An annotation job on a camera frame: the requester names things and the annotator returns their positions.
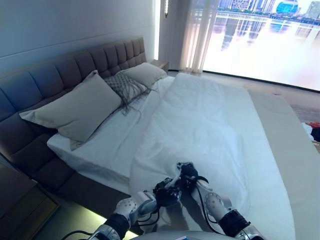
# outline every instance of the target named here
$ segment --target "gray pillow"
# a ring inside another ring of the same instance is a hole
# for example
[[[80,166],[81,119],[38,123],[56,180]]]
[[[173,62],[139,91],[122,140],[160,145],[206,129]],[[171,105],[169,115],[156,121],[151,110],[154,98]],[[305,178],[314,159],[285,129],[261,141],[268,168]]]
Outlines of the gray pillow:
[[[24,120],[58,132],[84,143],[97,127],[119,106],[121,98],[103,81],[98,71],[92,71],[71,92],[38,109],[20,113]]]
[[[150,89],[122,73],[103,79],[122,100],[125,113],[129,110],[129,104],[143,94],[148,94]]]
[[[151,86],[159,79],[163,79],[168,76],[164,70],[148,62],[122,70],[119,73],[132,78],[148,88],[151,88]]]

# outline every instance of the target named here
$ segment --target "large window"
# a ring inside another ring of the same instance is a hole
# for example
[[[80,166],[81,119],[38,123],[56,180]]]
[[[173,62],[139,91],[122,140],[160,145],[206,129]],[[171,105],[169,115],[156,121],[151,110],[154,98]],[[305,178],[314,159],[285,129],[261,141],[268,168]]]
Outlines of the large window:
[[[220,0],[203,69],[320,91],[320,1]]]

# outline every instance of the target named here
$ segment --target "upholstered headboard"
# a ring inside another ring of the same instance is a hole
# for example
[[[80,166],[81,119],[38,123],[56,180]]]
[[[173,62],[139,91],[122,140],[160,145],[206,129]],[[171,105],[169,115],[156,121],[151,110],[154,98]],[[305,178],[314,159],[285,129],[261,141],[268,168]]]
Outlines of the upholstered headboard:
[[[108,77],[143,62],[146,62],[145,46],[139,36],[0,75],[1,154],[29,177],[51,189],[58,190],[66,185],[75,172],[47,147],[47,140],[57,131],[24,121],[19,113],[63,96],[95,69],[102,77]],[[73,176],[74,182],[77,182],[74,178],[85,179]]]

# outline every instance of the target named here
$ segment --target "nightstand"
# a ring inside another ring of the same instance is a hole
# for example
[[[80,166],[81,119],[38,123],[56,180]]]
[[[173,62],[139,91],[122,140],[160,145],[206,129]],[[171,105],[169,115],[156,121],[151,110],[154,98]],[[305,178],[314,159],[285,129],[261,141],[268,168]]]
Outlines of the nightstand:
[[[166,73],[168,73],[168,71],[169,71],[169,62],[168,61],[151,60],[149,63],[158,67],[158,68],[161,68]]]
[[[0,164],[1,240],[30,240],[58,207],[36,182]]]

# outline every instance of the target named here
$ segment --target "cable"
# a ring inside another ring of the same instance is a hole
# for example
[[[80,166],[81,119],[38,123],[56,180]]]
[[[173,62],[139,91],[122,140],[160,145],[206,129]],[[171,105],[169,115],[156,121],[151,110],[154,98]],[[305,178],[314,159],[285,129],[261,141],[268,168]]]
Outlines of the cable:
[[[195,186],[196,190],[198,191],[199,197],[200,197],[200,202],[201,202],[201,206],[202,206],[202,211],[203,211],[203,215],[204,215],[204,219],[206,221],[206,224],[208,225],[208,227],[210,228],[210,230],[216,234],[220,234],[220,235],[224,235],[218,231],[216,231],[209,223],[208,218],[207,218],[207,214],[206,214],[206,210],[205,210],[205,206],[204,206],[204,201],[202,200],[202,196],[200,193],[200,190],[197,186]]]
[[[93,233],[89,233],[89,232],[81,231],[81,230],[76,230],[76,231],[69,232],[67,235],[65,235],[63,238],[61,238],[61,240],[65,240],[67,237],[69,237],[73,234],[85,234],[85,235],[91,236]]]
[[[146,220],[141,220],[141,221],[138,220],[137,222],[145,223],[145,222],[149,221],[151,217],[152,217],[152,213],[150,213],[150,216]]]
[[[208,218],[208,220],[209,220],[209,222],[210,222],[210,223],[217,224],[217,222],[216,222],[216,221],[212,221],[212,220],[210,220],[208,213],[206,214],[206,217]]]
[[[159,210],[157,211],[157,217],[156,217],[156,220],[152,223],[146,223],[146,224],[136,224],[136,225],[132,225],[131,227],[144,227],[144,226],[151,226],[153,224],[156,224],[158,222],[160,218],[160,213],[159,213]]]

